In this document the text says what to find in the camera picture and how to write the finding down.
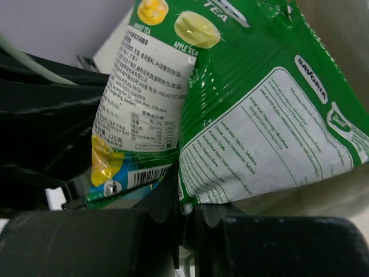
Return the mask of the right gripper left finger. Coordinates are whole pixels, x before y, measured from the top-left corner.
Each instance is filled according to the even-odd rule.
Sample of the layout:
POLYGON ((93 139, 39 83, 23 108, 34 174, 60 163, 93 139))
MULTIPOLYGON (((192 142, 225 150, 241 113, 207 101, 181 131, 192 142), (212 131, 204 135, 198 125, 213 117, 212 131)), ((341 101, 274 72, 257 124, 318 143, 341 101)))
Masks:
POLYGON ((1 232, 2 276, 174 276, 178 168, 131 208, 23 212, 1 232))

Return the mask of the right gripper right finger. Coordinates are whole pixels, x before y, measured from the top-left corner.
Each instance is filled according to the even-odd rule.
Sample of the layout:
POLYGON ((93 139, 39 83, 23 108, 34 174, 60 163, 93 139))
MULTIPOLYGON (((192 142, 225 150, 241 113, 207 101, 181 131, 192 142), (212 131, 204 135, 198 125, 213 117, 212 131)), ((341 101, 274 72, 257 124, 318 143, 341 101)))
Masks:
POLYGON ((347 219, 194 210, 197 276, 367 276, 368 245, 347 219))

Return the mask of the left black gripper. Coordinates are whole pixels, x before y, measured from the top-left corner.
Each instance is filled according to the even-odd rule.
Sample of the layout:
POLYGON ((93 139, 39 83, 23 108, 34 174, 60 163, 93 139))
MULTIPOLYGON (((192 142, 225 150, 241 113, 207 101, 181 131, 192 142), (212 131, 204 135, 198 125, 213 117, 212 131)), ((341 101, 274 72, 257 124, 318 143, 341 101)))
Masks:
POLYGON ((36 57, 52 83, 1 52, 1 212, 46 208, 46 189, 91 166, 91 133, 108 75, 36 57))

